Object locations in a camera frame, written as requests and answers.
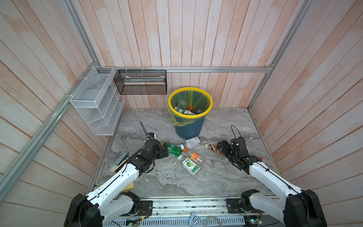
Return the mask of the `green plastic bottle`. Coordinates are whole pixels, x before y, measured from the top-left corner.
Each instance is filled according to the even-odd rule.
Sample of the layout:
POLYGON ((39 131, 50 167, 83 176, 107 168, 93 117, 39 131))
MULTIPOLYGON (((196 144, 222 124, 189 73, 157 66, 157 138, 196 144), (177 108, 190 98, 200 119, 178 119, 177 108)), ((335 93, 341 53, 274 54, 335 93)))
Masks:
POLYGON ((177 145, 177 144, 173 144, 173 143, 166 143, 166 146, 168 148, 168 152, 170 154, 173 154, 175 156, 180 156, 180 155, 184 155, 188 152, 188 149, 183 145, 177 145))

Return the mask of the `white label bottle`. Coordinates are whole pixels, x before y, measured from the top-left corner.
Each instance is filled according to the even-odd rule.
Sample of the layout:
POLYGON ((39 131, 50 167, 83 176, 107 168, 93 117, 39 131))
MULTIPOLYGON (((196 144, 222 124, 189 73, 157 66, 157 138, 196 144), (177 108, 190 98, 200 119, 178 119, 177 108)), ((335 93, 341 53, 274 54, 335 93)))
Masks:
POLYGON ((183 112, 183 114, 185 114, 185 115, 195 115, 195 113, 193 113, 192 111, 190 111, 190 110, 185 110, 184 112, 183 112))

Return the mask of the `clear bottle white cap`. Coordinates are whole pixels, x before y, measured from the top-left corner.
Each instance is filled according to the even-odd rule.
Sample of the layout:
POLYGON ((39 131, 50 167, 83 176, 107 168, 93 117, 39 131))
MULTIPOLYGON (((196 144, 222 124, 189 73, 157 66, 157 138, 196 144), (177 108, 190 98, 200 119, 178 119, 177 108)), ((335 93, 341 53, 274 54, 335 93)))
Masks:
POLYGON ((177 106, 175 107, 175 110, 179 113, 184 113, 185 110, 187 109, 187 101, 185 100, 179 100, 177 106))

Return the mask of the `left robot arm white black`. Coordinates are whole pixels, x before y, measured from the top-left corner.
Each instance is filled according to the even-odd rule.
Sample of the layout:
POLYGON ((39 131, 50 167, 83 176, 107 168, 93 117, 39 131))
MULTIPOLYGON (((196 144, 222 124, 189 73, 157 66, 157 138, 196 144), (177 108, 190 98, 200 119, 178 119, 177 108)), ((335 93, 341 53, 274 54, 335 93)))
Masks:
POLYGON ((163 142, 149 138, 143 147, 116 169, 104 184, 87 195, 76 195, 70 204, 65 227, 103 227, 123 214, 138 214, 140 198, 124 189, 143 173, 153 170, 155 161, 168 157, 163 142))

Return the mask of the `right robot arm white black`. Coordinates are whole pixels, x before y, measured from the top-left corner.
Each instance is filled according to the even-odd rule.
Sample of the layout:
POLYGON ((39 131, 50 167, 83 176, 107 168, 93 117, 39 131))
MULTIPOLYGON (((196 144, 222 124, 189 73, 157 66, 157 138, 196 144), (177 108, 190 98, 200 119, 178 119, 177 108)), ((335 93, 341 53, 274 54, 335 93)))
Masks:
POLYGON ((238 170, 258 179, 277 196, 272 199, 256 189, 247 190, 240 199, 226 201, 229 213, 263 211, 286 227, 327 226, 317 194, 293 185, 271 170, 261 158, 250 155, 243 137, 219 142, 211 149, 224 155, 238 170))

